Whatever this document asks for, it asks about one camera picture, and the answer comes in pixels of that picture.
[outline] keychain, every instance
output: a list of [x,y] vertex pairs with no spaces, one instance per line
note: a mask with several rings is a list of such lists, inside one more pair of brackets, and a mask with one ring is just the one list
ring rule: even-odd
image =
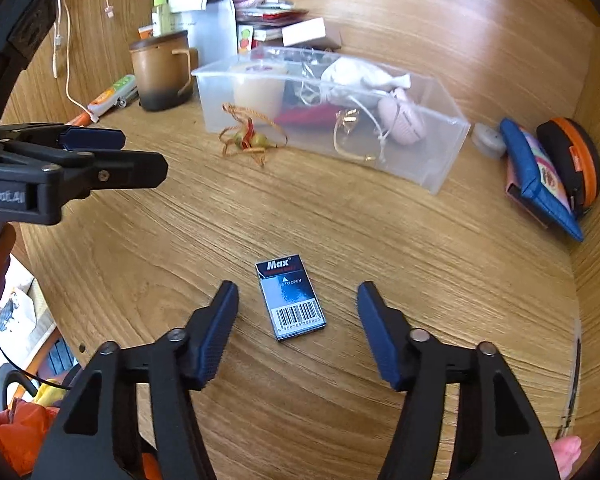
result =
[[[222,148],[222,156],[238,155],[239,153],[249,153],[253,157],[253,160],[263,168],[265,162],[265,153],[269,149],[284,148],[288,143],[288,135],[285,131],[278,126],[276,123],[271,121],[266,115],[251,110],[250,108],[243,108],[225,103],[222,105],[222,110],[231,114],[239,126],[229,126],[220,132],[219,139],[224,143]],[[253,119],[251,116],[263,120],[272,128],[279,131],[285,137],[285,143],[280,146],[271,142],[267,139],[267,136],[256,132],[253,126]],[[224,139],[223,137],[229,132],[236,132],[232,137]],[[228,153],[229,146],[234,145],[238,148],[237,152]]]

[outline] pink computer mouse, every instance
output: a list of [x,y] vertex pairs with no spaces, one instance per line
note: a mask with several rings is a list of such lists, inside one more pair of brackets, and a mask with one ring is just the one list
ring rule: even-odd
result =
[[390,95],[391,97],[383,97],[378,101],[378,114],[382,126],[396,142],[405,146],[423,139],[427,132],[420,113],[407,92],[404,88],[396,88]]

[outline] metal bolt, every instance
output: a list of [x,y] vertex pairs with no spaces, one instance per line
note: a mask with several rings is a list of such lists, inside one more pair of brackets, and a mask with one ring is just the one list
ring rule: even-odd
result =
[[483,341],[478,345],[478,348],[480,349],[480,352],[482,352],[485,355],[496,355],[498,353],[496,345],[489,341]]
[[106,343],[102,344],[99,351],[102,355],[109,355],[113,354],[113,352],[119,349],[120,346],[118,345],[118,343],[116,343],[115,341],[107,341]]
[[167,339],[169,341],[173,341],[178,342],[178,341],[182,341],[184,338],[186,338],[187,333],[184,331],[183,328],[174,328],[173,330],[169,330],[167,332]]
[[58,166],[57,164],[45,164],[44,166],[42,166],[42,171],[45,171],[45,173],[47,171],[60,171],[62,170],[62,168],[60,166]]
[[419,341],[421,343],[424,343],[425,341],[429,340],[429,338],[431,337],[431,334],[429,332],[427,332],[426,330],[424,330],[423,328],[414,328],[409,333],[409,337],[411,337],[411,339],[413,339],[414,341]]

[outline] clear plastic bin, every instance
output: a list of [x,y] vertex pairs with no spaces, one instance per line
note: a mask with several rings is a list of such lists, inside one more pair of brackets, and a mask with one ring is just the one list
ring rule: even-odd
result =
[[[218,133],[237,124],[222,109],[225,103],[249,108],[257,112],[252,114],[256,130],[274,142],[284,139],[261,115],[284,128],[289,146],[387,171],[437,193],[470,128],[456,102],[435,78],[414,73],[405,89],[410,102],[387,91],[321,79],[344,57],[357,60],[331,52],[259,47],[195,70],[206,129]],[[374,65],[391,76],[408,72]],[[403,106],[418,120],[419,140],[409,144],[394,134]],[[387,109],[395,113],[392,121]]]

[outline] barcode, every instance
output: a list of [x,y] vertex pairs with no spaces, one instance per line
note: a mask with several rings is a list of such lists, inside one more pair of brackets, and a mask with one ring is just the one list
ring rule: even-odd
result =
[[324,323],[324,317],[315,300],[277,308],[271,311],[271,316],[279,334]]

